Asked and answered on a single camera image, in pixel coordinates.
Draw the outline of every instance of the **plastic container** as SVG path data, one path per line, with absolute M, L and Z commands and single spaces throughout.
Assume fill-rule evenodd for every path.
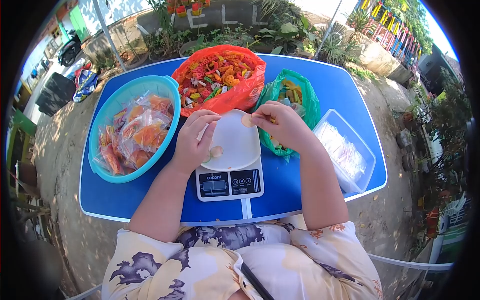
M 179 84 L 170 76 L 143 76 L 124 84 L 105 101 L 93 120 L 92 127 L 90 128 L 90 139 L 88 141 L 88 160 L 90 162 L 90 168 L 94 173 L 111 183 L 125 183 L 138 178 L 158 161 L 175 134 L 179 123 L 181 105 L 180 95 L 177 90 L 178 86 Z M 111 175 L 107 170 L 93 162 L 93 157 L 98 150 L 98 127 L 99 125 L 105 124 L 107 118 L 113 120 L 113 115 L 123 109 L 122 103 L 126 103 L 130 99 L 140 96 L 147 91 L 154 92 L 160 97 L 167 97 L 172 101 L 174 113 L 168 134 L 155 154 L 138 170 L 127 175 Z
M 328 123 L 336 128 L 338 131 L 339 135 L 344 138 L 345 140 L 345 145 L 347 145 L 349 142 L 352 143 L 355 146 L 355 149 L 357 150 L 358 154 L 363 158 L 365 164 L 362 165 L 362 167 L 355 167 L 354 169 L 362 169 L 360 172 L 355 172 L 357 174 L 357 178 L 352 178 L 345 169 L 343 169 L 336 161 L 335 161 L 335 154 L 332 155 L 331 152 L 333 152 L 333 148 L 335 147 L 329 147 L 325 143 L 326 140 L 326 135 L 325 133 L 325 128 L 324 123 Z M 318 137 L 318 139 L 322 142 L 322 144 L 325 146 L 327 151 L 330 150 L 328 153 L 330 155 L 330 159 L 332 160 L 333 166 L 335 168 L 335 173 L 338 179 L 338 183 L 340 184 L 340 187 L 347 193 L 349 192 L 358 192 L 358 193 L 363 193 L 368 186 L 368 183 L 370 182 L 370 178 L 372 177 L 373 174 L 373 169 L 375 168 L 375 163 L 376 163 L 376 158 L 373 152 L 370 150 L 370 148 L 367 146 L 367 144 L 364 142 L 364 140 L 359 136 L 359 134 L 348 124 L 348 122 L 340 116 L 340 114 L 334 110 L 334 109 L 329 109 L 327 113 L 322 117 L 320 122 L 315 126 L 313 129 L 313 133 Z M 351 158 L 353 156 L 348 156 L 348 159 L 351 161 L 354 160 L 354 158 Z

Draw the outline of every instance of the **floral shirt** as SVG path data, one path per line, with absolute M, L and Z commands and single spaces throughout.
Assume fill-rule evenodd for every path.
M 119 230 L 102 299 L 228 299 L 242 289 L 261 300 L 243 262 L 276 300 L 382 299 L 352 222 L 308 231 L 278 221 L 185 228 L 175 243 Z

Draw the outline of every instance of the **blue table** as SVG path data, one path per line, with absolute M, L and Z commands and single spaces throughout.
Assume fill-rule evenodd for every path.
M 273 81 L 283 68 L 307 77 L 320 101 L 322 114 L 336 109 L 368 144 L 377 158 L 372 179 L 363 194 L 344 194 L 345 201 L 383 188 L 387 181 L 384 154 L 377 130 L 366 104 L 350 74 L 337 66 L 288 56 L 259 54 L 267 63 L 265 82 Z M 105 85 L 92 116 L 119 87 L 146 75 L 171 75 L 185 58 L 168 60 L 122 73 Z M 186 118 L 180 118 L 177 132 L 159 161 L 139 178 L 124 184 L 109 183 L 94 174 L 88 162 L 88 138 L 85 141 L 80 169 L 80 207 L 89 216 L 129 222 L 159 171 L 171 160 L 178 130 Z M 300 160 L 287 163 L 262 146 L 265 193 L 252 199 L 201 202 L 196 195 L 194 173 L 191 175 L 181 216 L 185 226 L 228 225 L 271 220 L 301 213 Z

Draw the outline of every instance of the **colorful fence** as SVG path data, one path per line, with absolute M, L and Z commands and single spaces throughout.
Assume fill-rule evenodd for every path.
M 403 66 L 415 71 L 422 48 L 405 23 L 391 12 L 391 8 L 386 7 L 382 1 L 371 5 L 371 0 L 359 0 L 356 8 L 370 11 L 370 21 L 363 33 L 371 35 L 372 40 L 379 42 Z M 384 9 L 382 17 L 376 21 L 382 8 Z

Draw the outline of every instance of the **motorcycle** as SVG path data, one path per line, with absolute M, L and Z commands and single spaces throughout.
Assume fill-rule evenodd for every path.
M 58 52 L 59 64 L 70 67 L 75 62 L 77 54 L 82 50 L 82 42 L 74 29 L 68 32 L 72 38 Z

